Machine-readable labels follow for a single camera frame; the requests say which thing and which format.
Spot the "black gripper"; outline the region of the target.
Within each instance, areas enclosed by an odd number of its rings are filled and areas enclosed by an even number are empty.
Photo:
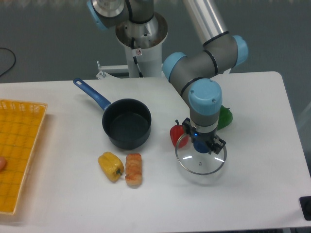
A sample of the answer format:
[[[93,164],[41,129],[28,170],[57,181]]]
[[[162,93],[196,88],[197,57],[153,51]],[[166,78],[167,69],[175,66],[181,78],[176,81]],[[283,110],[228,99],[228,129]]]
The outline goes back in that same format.
[[[185,143],[195,141],[204,142],[208,146],[208,153],[212,152],[215,154],[219,154],[221,150],[225,147],[226,142],[221,138],[216,138],[216,132],[218,127],[218,120],[209,126],[200,126],[194,123],[191,119],[186,118],[182,122],[182,126],[184,129]]]

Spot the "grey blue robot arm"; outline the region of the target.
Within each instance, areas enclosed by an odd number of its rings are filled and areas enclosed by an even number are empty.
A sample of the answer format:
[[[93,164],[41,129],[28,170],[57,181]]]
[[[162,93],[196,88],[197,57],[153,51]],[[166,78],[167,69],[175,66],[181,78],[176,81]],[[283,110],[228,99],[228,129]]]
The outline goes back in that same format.
[[[203,50],[194,57],[176,52],[162,59],[168,34],[163,16],[151,0],[89,0],[88,9],[101,30],[114,27],[133,77],[164,74],[190,109],[183,126],[200,153],[219,153],[225,142],[216,132],[222,105],[220,87],[212,78],[248,57],[246,42],[230,35],[213,0],[186,0],[184,5]]]

